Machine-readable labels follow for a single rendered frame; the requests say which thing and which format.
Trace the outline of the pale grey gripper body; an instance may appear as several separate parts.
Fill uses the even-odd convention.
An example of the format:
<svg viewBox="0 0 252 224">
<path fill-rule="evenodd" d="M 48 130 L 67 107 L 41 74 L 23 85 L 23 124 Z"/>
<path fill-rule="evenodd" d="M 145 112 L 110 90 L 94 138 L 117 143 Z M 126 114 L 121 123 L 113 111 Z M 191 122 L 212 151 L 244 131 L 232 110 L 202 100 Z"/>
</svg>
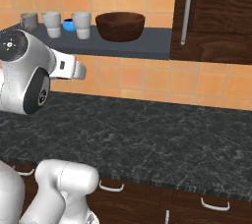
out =
<svg viewBox="0 0 252 224">
<path fill-rule="evenodd" d="M 85 67 L 85 65 L 80 61 L 76 61 L 73 78 L 77 80 L 84 80 L 86 78 L 86 75 L 87 68 Z"/>
</svg>

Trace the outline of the dark wood cabinet door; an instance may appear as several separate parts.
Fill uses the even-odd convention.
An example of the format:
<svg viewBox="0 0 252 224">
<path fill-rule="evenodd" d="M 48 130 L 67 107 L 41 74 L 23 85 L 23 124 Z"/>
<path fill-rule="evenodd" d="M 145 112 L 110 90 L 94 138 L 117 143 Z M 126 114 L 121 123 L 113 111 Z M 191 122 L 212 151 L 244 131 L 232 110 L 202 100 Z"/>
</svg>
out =
<svg viewBox="0 0 252 224">
<path fill-rule="evenodd" d="M 175 0 L 170 58 L 252 65 L 252 0 L 191 0 L 184 45 L 186 0 Z"/>
</svg>

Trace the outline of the white cup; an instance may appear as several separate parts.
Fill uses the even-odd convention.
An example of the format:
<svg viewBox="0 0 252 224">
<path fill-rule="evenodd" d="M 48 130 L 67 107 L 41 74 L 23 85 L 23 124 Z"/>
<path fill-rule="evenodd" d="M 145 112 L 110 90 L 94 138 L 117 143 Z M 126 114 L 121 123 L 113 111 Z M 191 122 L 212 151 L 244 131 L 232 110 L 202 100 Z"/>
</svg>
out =
<svg viewBox="0 0 252 224">
<path fill-rule="evenodd" d="M 51 38 L 61 36 L 61 14 L 55 11 L 48 11 L 41 14 L 43 23 Z"/>
<path fill-rule="evenodd" d="M 72 20 L 79 39 L 89 39 L 91 34 L 91 14 L 88 12 L 77 12 L 72 14 Z"/>
</svg>

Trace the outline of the large brown wooden bowl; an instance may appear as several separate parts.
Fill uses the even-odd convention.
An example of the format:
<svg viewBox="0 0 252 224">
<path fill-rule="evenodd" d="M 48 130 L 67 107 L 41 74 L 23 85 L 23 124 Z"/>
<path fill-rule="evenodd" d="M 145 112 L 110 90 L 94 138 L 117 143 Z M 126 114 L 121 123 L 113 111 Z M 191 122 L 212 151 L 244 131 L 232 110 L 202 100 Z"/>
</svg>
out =
<svg viewBox="0 0 252 224">
<path fill-rule="evenodd" d="M 95 23 L 103 39 L 112 42 L 128 42 L 141 36 L 145 16 L 133 12 L 111 12 L 96 16 Z"/>
</svg>

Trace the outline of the grey cup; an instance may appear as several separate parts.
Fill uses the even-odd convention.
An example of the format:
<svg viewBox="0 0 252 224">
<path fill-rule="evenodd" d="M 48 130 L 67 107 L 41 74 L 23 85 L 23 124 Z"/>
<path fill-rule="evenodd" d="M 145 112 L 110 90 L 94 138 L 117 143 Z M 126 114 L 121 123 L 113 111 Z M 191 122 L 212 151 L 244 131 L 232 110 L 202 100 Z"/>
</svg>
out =
<svg viewBox="0 0 252 224">
<path fill-rule="evenodd" d="M 22 13 L 20 17 L 20 24 L 24 30 L 34 31 L 38 28 L 37 13 Z"/>
</svg>

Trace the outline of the dark wood drawer front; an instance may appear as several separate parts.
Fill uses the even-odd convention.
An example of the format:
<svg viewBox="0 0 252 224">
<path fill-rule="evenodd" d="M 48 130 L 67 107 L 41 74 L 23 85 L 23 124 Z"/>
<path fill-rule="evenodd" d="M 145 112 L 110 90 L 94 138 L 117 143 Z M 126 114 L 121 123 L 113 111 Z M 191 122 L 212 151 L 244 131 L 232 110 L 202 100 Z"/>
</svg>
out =
<svg viewBox="0 0 252 224">
<path fill-rule="evenodd" d="M 201 197 L 205 203 L 215 206 L 227 206 L 229 201 L 230 210 L 205 208 Z M 176 224 L 252 224 L 252 202 L 176 191 L 174 204 L 178 214 Z"/>
<path fill-rule="evenodd" d="M 102 178 L 101 183 L 110 188 L 120 188 L 124 184 L 124 190 L 112 193 L 97 186 L 87 196 L 100 224 L 164 224 L 165 205 L 171 205 L 173 189 L 106 178 Z"/>
<path fill-rule="evenodd" d="M 29 172 L 31 169 L 36 168 L 36 164 L 32 162 L 19 162 L 19 161 L 8 161 L 7 164 L 11 167 L 13 165 L 16 166 L 16 170 L 19 172 Z M 37 192 L 37 183 L 34 178 L 34 174 L 32 174 L 29 177 L 24 177 L 23 180 L 25 182 L 26 186 L 26 194 L 24 199 L 24 207 L 23 210 L 26 210 L 28 206 L 31 204 L 33 198 L 35 197 L 35 194 Z"/>
</svg>

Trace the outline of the dark grey wall shelf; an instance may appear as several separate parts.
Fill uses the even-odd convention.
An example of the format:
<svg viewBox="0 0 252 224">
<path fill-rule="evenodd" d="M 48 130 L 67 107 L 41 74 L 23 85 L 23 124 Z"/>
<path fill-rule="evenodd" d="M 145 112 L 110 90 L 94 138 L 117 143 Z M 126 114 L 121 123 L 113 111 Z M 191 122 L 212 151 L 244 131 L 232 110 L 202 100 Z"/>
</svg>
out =
<svg viewBox="0 0 252 224">
<path fill-rule="evenodd" d="M 0 31 L 0 60 L 14 61 L 25 55 L 38 63 L 52 61 L 57 50 L 66 54 L 114 56 L 128 58 L 169 58 L 171 42 L 170 28 L 145 28 L 142 35 L 129 42 L 104 40 L 95 26 L 91 26 L 88 39 L 79 39 L 75 32 L 61 29 L 61 36 L 50 38 L 44 24 L 32 33 L 14 25 Z"/>
</svg>

